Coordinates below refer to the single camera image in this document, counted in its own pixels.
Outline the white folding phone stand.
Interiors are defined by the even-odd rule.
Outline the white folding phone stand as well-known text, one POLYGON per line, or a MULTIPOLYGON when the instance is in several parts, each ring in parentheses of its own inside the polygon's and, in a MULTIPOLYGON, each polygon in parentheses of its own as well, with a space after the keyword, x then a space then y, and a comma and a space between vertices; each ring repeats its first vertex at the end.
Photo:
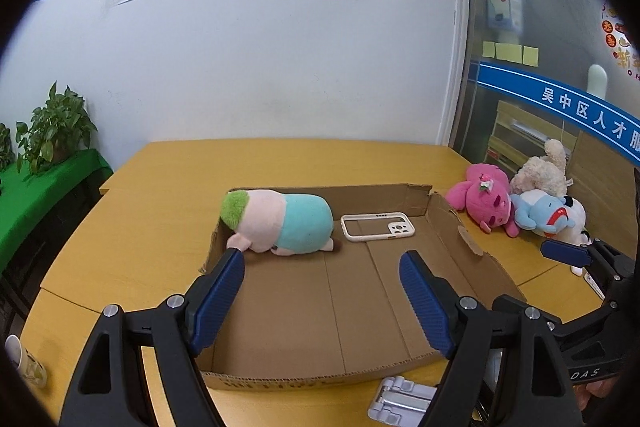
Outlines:
POLYGON ((402 376, 381 381, 368 408, 368 418, 385 426, 418 427, 437 388, 402 376))

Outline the blue white plush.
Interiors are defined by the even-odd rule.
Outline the blue white plush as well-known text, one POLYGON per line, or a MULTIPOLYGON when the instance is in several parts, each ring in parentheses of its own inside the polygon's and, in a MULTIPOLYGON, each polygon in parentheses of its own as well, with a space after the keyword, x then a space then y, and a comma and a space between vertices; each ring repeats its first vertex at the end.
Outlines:
POLYGON ((579 200, 572 196, 556 197, 542 190, 511 194, 515 224, 547 239, 572 244, 589 245, 587 213, 579 200))

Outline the patterned paper cup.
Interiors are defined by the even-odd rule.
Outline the patterned paper cup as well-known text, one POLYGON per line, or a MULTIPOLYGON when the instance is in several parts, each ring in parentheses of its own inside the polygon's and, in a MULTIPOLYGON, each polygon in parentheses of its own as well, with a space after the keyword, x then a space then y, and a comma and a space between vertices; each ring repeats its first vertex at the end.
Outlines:
POLYGON ((47 386, 48 374, 44 366, 25 348, 17 335, 9 335, 4 349, 17 373, 29 384, 43 389, 47 386))

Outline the beige bunny plush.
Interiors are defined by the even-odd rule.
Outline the beige bunny plush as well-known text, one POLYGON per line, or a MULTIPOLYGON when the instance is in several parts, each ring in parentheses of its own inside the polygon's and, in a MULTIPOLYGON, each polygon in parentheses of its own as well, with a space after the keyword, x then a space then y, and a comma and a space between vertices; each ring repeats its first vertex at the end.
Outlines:
POLYGON ((566 176, 566 152, 557 139, 544 142, 544 156, 529 157, 510 182, 512 194, 541 190, 549 195, 564 197, 573 184, 566 176))

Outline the pink bear plush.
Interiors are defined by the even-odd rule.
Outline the pink bear plush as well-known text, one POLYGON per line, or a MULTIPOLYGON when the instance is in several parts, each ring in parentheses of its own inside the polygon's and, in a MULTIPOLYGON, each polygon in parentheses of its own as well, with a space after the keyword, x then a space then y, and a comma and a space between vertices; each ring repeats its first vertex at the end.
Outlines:
POLYGON ((454 210, 465 211, 486 234, 498 228, 504 228, 509 237, 520 233, 514 220, 508 176, 495 165, 473 164, 466 168, 465 180, 454 184, 445 199, 454 210))

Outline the white phone case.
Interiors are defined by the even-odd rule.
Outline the white phone case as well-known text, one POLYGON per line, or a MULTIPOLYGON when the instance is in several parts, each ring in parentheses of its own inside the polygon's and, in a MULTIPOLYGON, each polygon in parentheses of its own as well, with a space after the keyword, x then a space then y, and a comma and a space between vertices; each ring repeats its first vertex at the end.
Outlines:
POLYGON ((345 236, 352 243, 405 239, 416 234, 416 228, 403 212, 353 213, 344 215, 340 225, 345 236))

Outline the brown cardboard box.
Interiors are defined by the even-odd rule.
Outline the brown cardboard box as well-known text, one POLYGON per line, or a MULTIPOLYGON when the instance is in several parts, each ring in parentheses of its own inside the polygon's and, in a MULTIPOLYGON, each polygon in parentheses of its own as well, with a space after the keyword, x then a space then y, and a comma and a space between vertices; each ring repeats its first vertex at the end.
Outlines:
POLYGON ((399 280, 399 260, 417 251, 460 296, 485 307, 524 296, 474 242, 457 213, 427 185, 317 187, 335 218, 401 211, 408 239, 343 241, 337 253, 244 255, 245 273, 215 342, 196 361, 214 389, 280 390, 394 376, 440 358, 399 280))

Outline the yellow sticky notes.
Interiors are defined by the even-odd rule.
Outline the yellow sticky notes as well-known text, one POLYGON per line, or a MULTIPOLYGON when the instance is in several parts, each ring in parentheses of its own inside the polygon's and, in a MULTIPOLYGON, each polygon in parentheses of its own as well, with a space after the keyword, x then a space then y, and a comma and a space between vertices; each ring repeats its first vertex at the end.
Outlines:
POLYGON ((529 67, 539 65, 538 48, 515 43, 484 41, 482 43, 482 57, 529 67))

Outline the green cloth side table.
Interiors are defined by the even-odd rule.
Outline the green cloth side table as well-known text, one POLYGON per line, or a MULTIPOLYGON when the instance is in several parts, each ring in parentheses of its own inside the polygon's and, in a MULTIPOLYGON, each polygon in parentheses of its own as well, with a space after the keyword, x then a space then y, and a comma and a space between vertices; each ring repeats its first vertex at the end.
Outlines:
POLYGON ((11 164, 1 171, 1 271, 40 220, 80 182, 93 174, 103 180, 113 169, 97 151, 81 150, 61 164, 32 174, 11 164))

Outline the pink teal plush toy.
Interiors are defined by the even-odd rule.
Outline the pink teal plush toy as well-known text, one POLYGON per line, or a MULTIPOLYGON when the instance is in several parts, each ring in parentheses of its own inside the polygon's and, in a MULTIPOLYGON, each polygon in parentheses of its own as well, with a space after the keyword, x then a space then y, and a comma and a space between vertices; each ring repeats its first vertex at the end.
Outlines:
POLYGON ((290 257, 342 248, 333 237, 332 210, 318 195, 233 190, 224 196, 220 220, 232 231, 227 247, 238 251, 290 257))

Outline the potted green plant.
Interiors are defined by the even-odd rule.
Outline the potted green plant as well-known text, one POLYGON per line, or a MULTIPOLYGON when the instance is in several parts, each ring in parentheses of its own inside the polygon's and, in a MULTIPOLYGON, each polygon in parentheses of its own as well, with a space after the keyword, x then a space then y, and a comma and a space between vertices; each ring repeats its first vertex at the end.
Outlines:
POLYGON ((78 150, 88 150, 98 128, 91 120, 83 96, 52 83, 43 106, 32 110, 29 122, 17 121, 16 169, 30 174, 61 164, 78 150))

